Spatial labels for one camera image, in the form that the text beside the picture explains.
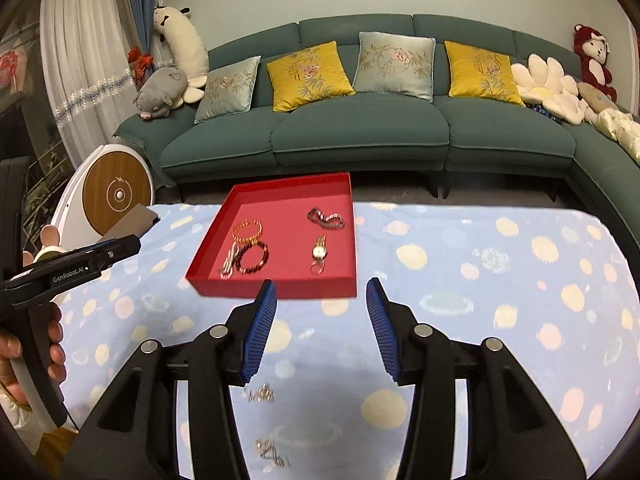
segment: white flower-shaped pillow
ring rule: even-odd
[[[537,54],[531,54],[529,68],[514,63],[511,70],[524,102],[542,104],[546,111],[570,124],[578,125],[584,120],[575,79],[565,75],[562,65],[554,58],[545,61]]]

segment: table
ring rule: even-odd
[[[219,206],[156,205],[162,219],[140,254],[62,304],[66,403],[82,423],[146,338],[168,346],[224,322],[246,300],[201,298],[183,278]],[[390,300],[449,338],[501,338],[532,377],[592,474],[640,408],[640,308],[626,261],[594,217],[570,210],[355,203],[358,297],[281,301],[260,371],[275,402],[232,389],[252,478],[392,480],[412,387],[385,373],[364,290],[377,276]],[[453,478],[465,471],[466,389],[458,395]],[[180,468],[191,476],[186,389],[180,386]],[[290,466],[261,459],[269,438]]]

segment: metal screw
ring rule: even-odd
[[[140,349],[145,354],[152,354],[156,350],[158,350],[158,343],[153,339],[148,339],[140,345]]]
[[[415,326],[414,333],[418,337],[429,337],[431,334],[433,334],[433,328],[424,323],[420,323],[419,325]]]
[[[215,339],[220,339],[229,333],[229,329],[224,325],[216,325],[209,330],[209,335]]]
[[[502,350],[502,347],[504,346],[502,344],[502,341],[500,341],[498,338],[495,338],[495,337],[490,337],[489,339],[487,339],[485,344],[486,344],[486,347],[492,352],[497,352],[498,350]]]

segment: dark floor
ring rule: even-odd
[[[395,202],[442,205],[492,205],[519,207],[549,207],[583,209],[584,206],[571,190],[562,183],[558,199],[549,197],[551,181],[538,177],[504,176],[494,174],[453,173],[449,177],[451,192],[446,200],[428,191],[425,176],[410,172],[351,173],[351,186],[355,202]],[[233,184],[239,181],[224,180],[180,186],[186,203],[220,204]],[[156,196],[158,203],[177,203],[180,197],[175,190],[161,188]]]

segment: red box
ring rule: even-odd
[[[325,215],[340,213],[344,229],[323,229],[307,213],[319,208]],[[269,260],[258,272],[236,270],[229,280],[220,278],[231,231],[243,220],[262,223],[260,240],[269,248]],[[249,226],[241,237],[255,233]],[[311,251],[318,237],[326,236],[324,271],[311,274]],[[242,259],[247,268],[262,257],[251,248]],[[281,300],[354,298],[356,296],[356,251],[353,202],[349,173],[332,173],[268,180],[234,186],[204,237],[186,275],[201,296],[254,298],[262,282],[273,280]]]

